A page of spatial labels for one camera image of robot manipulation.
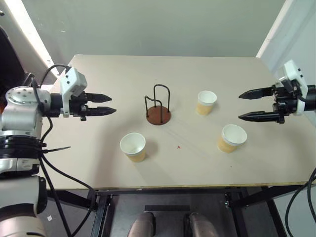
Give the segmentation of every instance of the robotic arm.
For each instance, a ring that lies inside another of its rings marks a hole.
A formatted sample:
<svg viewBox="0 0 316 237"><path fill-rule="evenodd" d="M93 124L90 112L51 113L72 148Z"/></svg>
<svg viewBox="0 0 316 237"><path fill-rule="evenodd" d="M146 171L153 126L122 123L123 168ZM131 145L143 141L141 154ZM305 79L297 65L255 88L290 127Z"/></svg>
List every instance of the robotic arm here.
<svg viewBox="0 0 316 237"><path fill-rule="evenodd" d="M61 94L20 86L10 89L7 106L0 115L0 237L45 236L36 217L47 204L46 181L39 172L42 118L69 115L104 116L116 110L89 108L88 101L112 100L103 94L85 93L84 75L70 68L60 79Z"/></svg>
<svg viewBox="0 0 316 237"><path fill-rule="evenodd" d="M275 96L273 112L256 111L239 116L245 121L284 123L284 116L301 115L303 111L316 110L315 85L306 85L303 73L293 60L284 64L278 72L280 78L276 84L267 88L249 90L239 98L260 99L264 96Z"/></svg>

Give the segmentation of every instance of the paper cup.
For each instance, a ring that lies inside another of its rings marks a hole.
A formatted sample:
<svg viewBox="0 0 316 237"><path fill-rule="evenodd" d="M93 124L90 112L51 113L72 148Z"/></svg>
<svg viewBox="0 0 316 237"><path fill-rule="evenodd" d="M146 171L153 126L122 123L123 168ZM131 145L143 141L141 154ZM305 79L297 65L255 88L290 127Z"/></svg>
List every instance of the paper cup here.
<svg viewBox="0 0 316 237"><path fill-rule="evenodd" d="M218 142L218 148L226 153L233 152L247 140L247 133L242 127L229 124L222 130L222 136Z"/></svg>
<svg viewBox="0 0 316 237"><path fill-rule="evenodd" d="M145 159L145 145L146 139L137 132L128 133L119 143L121 150L133 162L141 162Z"/></svg>
<svg viewBox="0 0 316 237"><path fill-rule="evenodd" d="M217 96L214 92L204 90L197 95L197 113L207 115L211 112Z"/></svg>

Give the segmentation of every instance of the cup rim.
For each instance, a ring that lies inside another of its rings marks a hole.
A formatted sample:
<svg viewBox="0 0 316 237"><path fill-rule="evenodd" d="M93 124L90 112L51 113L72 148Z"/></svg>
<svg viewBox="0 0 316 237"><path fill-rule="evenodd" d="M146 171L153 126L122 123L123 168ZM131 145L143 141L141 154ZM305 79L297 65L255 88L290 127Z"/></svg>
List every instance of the cup rim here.
<svg viewBox="0 0 316 237"><path fill-rule="evenodd" d="M243 133L243 134L242 134L243 139L242 139L240 142L238 142L238 143L237 143L237 142L230 141L230 140L225 136L225 129L227 129L228 127L232 127L232 126L238 127L238 128L240 129L240 131ZM224 141L225 141L226 143L228 143L228 144L231 145L231 146L239 146L239 145L245 143L246 140L247 140L247 137L248 137L248 135L247 135L246 131L245 131L242 127L240 127L240 126L238 126L238 125L235 125L235 124L227 124L227 125L225 125L225 126L223 127L223 129L222 129L222 138L224 139Z"/></svg>
<svg viewBox="0 0 316 237"><path fill-rule="evenodd" d="M144 144L142 145L142 149L141 149L140 151L138 151L138 152L136 152L136 153L130 153L130 152L125 151L125 150L122 148L122 142L123 142L123 140L124 140L126 137L131 136L131 135L134 135L134 134L139 135L139 136L143 139ZM130 155L130 156L132 156L132 155L135 156L135 155L141 153L141 152L143 151L143 149L145 148L145 146L146 146L146 139L145 139L145 137L144 137L142 134L140 134L140 133L138 133L138 132L130 132L130 133L126 134L125 136L122 137L122 139L121 139L120 142L119 142L119 147L120 147L120 149L121 149L125 154Z"/></svg>
<svg viewBox="0 0 316 237"><path fill-rule="evenodd" d="M205 102L202 100L201 98L201 95L202 94L209 94L209 95L212 95L213 96L213 100L211 100L211 102ZM217 95L213 92L213 91L210 91L210 90L203 90L203 91L200 91L197 95L197 99L198 101L203 104L203 105L206 105L206 106L210 106L210 105L213 105L216 101L217 101Z"/></svg>

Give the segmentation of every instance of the black metal frame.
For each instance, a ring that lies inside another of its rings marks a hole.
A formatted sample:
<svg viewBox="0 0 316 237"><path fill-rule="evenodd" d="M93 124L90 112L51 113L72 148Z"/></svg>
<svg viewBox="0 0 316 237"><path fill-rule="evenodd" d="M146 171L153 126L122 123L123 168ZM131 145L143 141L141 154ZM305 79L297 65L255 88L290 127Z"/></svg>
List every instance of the black metal frame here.
<svg viewBox="0 0 316 237"><path fill-rule="evenodd" d="M149 117L148 115L148 106L147 106L147 99L155 102L156 107L156 101L160 103L160 122L162 123L162 102L160 100L151 99L147 95L145 95L145 106L146 106L146 117Z"/></svg>
<svg viewBox="0 0 316 237"><path fill-rule="evenodd" d="M170 106L170 90L167 86L163 85L163 84L156 84L154 85L154 102L155 102L155 107L156 107L156 86L162 86L164 88L166 88L168 90L168 113L169 111L169 106Z"/></svg>
<svg viewBox="0 0 316 237"><path fill-rule="evenodd" d="M283 227L281 218L277 211L273 198L287 194L298 189L300 185L290 186L273 186L261 187L261 191L249 195L246 187L201 187L201 188L144 188L144 189L108 189L97 191L99 197L97 212L92 228L91 237L109 237L115 205L113 197L124 194L225 194L225 205L231 209L236 233L239 237L248 237L246 224L244 222L242 209L246 206L266 202L276 227L279 237L286 237L286 232ZM88 208L90 197L83 198L67 191L58 191L58 196L61 201L67 202L70 205Z"/></svg>

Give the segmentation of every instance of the gray wall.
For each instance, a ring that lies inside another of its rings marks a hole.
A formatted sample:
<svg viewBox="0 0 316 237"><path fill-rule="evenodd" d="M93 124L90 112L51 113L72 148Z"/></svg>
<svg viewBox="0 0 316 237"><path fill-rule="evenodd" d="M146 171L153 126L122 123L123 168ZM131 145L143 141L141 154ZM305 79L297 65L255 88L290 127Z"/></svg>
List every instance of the gray wall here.
<svg viewBox="0 0 316 237"><path fill-rule="evenodd" d="M290 45L288 51L280 60L279 67L290 59L302 69L307 84L316 84L316 9L315 3L310 13L307 15L306 22L299 31L299 36ZM316 112L308 112L308 118L316 126ZM316 206L316 187L312 188L312 203ZM292 194L275 199L276 206L284 223L286 207ZM310 214L307 203L306 190L301 192L295 199L289 214L289 225L294 236L315 237L316 225Z"/></svg>
<svg viewBox="0 0 316 237"><path fill-rule="evenodd" d="M23 0L55 63L75 54L255 56L284 0Z"/></svg>

